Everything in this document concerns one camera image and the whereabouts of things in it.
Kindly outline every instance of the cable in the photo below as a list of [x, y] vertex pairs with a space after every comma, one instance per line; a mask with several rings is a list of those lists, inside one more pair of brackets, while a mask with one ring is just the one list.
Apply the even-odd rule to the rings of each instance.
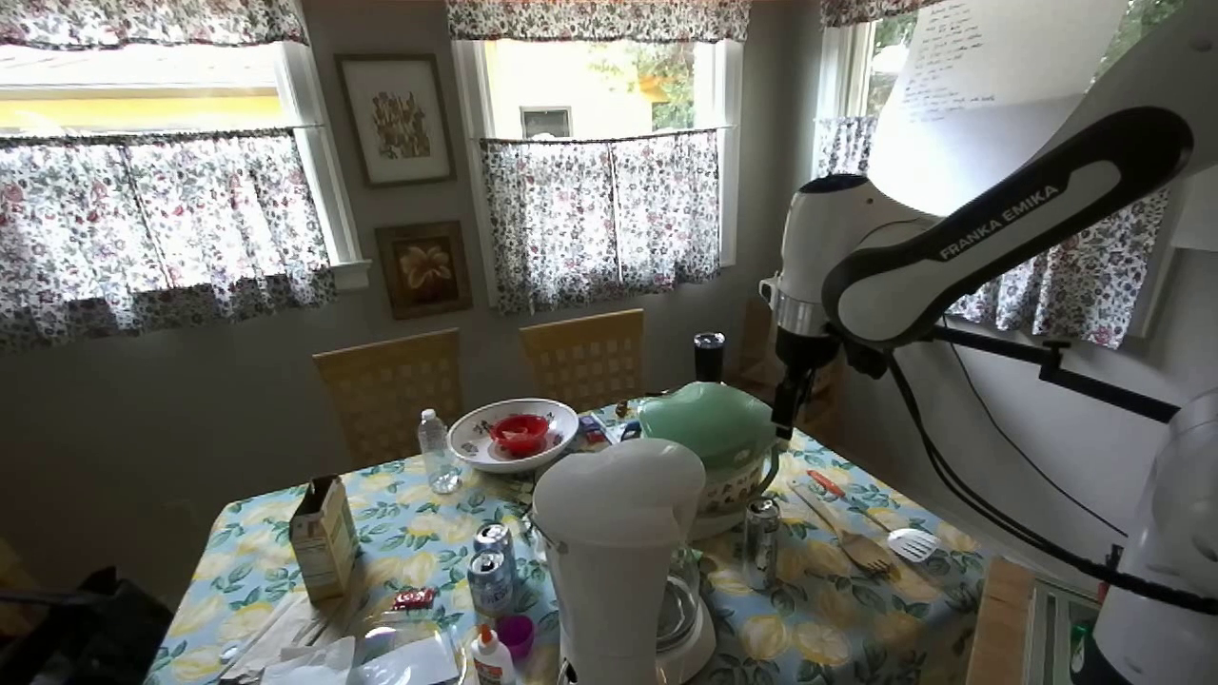
[[1188, 588], [1174, 588], [1174, 587], [1159, 587], [1159, 583], [1146, 583], [1137, 576], [1123, 576], [1117, 567], [1104, 567], [1104, 562], [1094, 562], [1086, 556], [1072, 556], [1067, 549], [1057, 549], [1053, 541], [1041, 537], [1037, 529], [1019, 524], [1015, 517], [1008, 517], [1004, 511], [996, 511], [992, 501], [986, 501], [980, 492], [971, 492], [958, 471], [946, 460], [946, 452], [938, 447], [938, 441], [930, 439], [925, 421], [923, 421], [923, 407], [919, 407], [919, 397], [900, 364], [894, 354], [887, 354], [887, 364], [890, 364], [890, 376], [904, 392], [904, 402], [914, 419], [914, 430], [925, 445], [925, 455], [930, 464], [938, 466], [938, 475], [946, 478], [946, 485], [965, 499], [966, 507], [975, 507], [981, 517], [989, 517], [996, 529], [1004, 529], [1008, 537], [1107, 583], [1107, 587], [1118, 587], [1118, 588], [1132, 588], [1132, 592], [1142, 592], [1142, 598], [1154, 598], [1154, 602], [1164, 602], [1164, 606], [1178, 606], [1178, 610], [1190, 610], [1190, 614], [1206, 614], [1206, 615], [1218, 615], [1218, 598], [1204, 598], [1204, 592], [1188, 592]]
[[1053, 475], [1047, 475], [1027, 452], [1023, 445], [992, 419], [986, 397], [980, 392], [975, 376], [966, 374], [965, 356], [958, 356], [958, 346], [949, 346], [958, 374], [965, 374], [965, 385], [966, 392], [980, 399], [981, 416], [989, 419], [989, 425], [1003, 435], [1003, 441], [1052, 485], [1057, 492], [1062, 499], [1070, 499], [1077, 511], [1086, 511], [1089, 517], [1095, 517], [1104, 529], [1126, 537], [1126, 529], [1118, 529], [1117, 521], [1107, 521], [1104, 513], [1095, 513], [1089, 501], [1072, 499]]

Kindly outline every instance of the framed picture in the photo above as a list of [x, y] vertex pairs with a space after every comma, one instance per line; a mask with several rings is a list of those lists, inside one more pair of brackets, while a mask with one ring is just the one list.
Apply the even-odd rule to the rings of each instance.
[[434, 58], [340, 58], [368, 185], [452, 180]]
[[470, 308], [456, 220], [378, 228], [378, 247], [395, 319]]

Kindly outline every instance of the carton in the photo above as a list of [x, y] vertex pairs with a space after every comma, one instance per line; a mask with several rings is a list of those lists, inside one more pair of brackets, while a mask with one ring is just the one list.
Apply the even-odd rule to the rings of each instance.
[[288, 521], [288, 541], [314, 606], [335, 602], [352, 588], [359, 541], [342, 478], [320, 475], [310, 484]]

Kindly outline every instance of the chair back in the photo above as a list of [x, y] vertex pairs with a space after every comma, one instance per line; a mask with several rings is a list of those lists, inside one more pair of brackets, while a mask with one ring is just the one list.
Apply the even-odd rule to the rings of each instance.
[[523, 327], [523, 348], [532, 389], [575, 409], [645, 392], [645, 308]]
[[463, 409], [456, 331], [325, 348], [314, 364], [348, 430], [348, 466], [414, 455], [423, 407], [447, 421]]

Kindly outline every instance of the floral tablecloth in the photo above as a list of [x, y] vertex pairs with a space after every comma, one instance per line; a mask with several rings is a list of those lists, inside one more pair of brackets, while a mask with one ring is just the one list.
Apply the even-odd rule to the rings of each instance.
[[[806, 471], [845, 485], [845, 499], [825, 493], [845, 529], [885, 537], [873, 517], [914, 524], [938, 534], [939, 551], [923, 567], [900, 562], [890, 576], [858, 569], [829, 529], [787, 493], [795, 478], [812, 484]], [[342, 484], [366, 569], [359, 629], [378, 624], [399, 588], [429, 587], [437, 602], [425, 621], [452, 644], [470, 644], [476, 629], [463, 583], [470, 545], [482, 521], [501, 521], [519, 537], [527, 614], [541, 629], [527, 672], [553, 681], [557, 598], [545, 559], [532, 556], [541, 545], [529, 549], [532, 537], [523, 529], [523, 478], [471, 471], [456, 493], [434, 493], [423, 484], [423, 460], [387, 460], [348, 471]], [[224, 659], [265, 624], [274, 606], [306, 592], [287, 537], [301, 492], [239, 499], [217, 513], [150, 681], [217, 681]], [[770, 492], [782, 499], [773, 576], [744, 562], [740, 534], [699, 545], [718, 645], [696, 681], [965, 681], [986, 576], [986, 556], [971, 537], [802, 435], [782, 455]]]

